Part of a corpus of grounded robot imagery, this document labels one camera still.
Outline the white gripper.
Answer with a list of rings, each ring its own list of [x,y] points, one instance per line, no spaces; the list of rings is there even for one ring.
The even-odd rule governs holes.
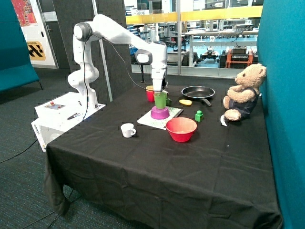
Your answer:
[[[168,82],[166,81],[167,70],[166,69],[152,69],[152,84],[155,92],[164,90]]]

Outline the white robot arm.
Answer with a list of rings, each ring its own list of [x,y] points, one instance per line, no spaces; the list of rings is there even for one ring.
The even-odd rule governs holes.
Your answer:
[[[106,40],[111,44],[127,44],[137,48],[136,60],[152,68],[153,90],[161,92],[167,85],[167,46],[164,42],[148,43],[128,31],[111,18],[98,14],[92,21],[77,23],[73,28],[73,56],[80,69],[68,76],[70,86],[81,97],[84,109],[98,107],[97,95],[89,84],[99,77],[98,69],[93,65],[91,42]]]

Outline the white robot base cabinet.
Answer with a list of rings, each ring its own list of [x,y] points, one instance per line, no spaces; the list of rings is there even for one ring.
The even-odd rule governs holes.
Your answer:
[[[31,126],[42,151],[46,151],[48,143],[104,107],[104,104],[96,101],[87,103],[86,97],[75,92],[68,92],[36,106],[38,118],[31,123]],[[67,119],[75,113],[79,114],[76,118]]]

